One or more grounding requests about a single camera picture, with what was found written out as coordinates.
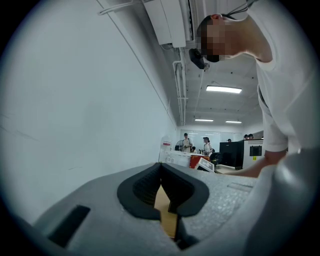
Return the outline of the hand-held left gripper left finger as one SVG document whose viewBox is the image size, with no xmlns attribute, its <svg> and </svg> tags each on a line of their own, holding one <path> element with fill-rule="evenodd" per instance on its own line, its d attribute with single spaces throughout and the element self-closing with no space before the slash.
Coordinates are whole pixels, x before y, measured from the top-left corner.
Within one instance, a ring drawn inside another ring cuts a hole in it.
<svg viewBox="0 0 320 256">
<path fill-rule="evenodd" d="M 68 255 L 173 256 L 155 197 L 160 164 L 93 179 L 48 208 L 33 224 Z"/>
</svg>

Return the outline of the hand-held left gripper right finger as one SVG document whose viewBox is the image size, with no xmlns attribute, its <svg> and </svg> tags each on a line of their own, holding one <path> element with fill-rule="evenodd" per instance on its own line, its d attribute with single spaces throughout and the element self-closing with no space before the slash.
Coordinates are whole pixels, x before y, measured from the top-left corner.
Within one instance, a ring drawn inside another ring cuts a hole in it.
<svg viewBox="0 0 320 256">
<path fill-rule="evenodd" d="M 162 163 L 161 186 L 177 215 L 174 241 L 186 249 L 218 231 L 246 201 L 255 178 Z"/>
</svg>

